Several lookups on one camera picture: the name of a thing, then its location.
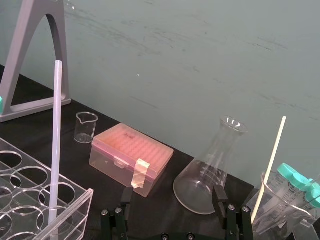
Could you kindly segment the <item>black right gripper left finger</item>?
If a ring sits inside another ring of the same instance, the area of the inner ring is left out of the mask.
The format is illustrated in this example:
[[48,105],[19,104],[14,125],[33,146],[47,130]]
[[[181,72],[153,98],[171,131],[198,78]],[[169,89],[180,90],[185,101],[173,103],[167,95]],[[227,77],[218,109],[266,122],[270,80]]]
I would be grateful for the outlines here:
[[101,239],[112,240],[116,229],[118,240],[128,240],[128,220],[130,215],[133,187],[126,187],[121,196],[120,205],[114,210],[103,209],[100,213]]

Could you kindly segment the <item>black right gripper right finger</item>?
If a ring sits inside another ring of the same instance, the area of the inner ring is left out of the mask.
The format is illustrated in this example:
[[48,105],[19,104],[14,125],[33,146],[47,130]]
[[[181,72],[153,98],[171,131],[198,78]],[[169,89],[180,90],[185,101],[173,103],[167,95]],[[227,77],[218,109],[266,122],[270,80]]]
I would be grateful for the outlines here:
[[244,205],[237,211],[234,204],[229,203],[228,196],[222,186],[213,186],[212,205],[225,230],[226,240],[251,240],[251,209]]

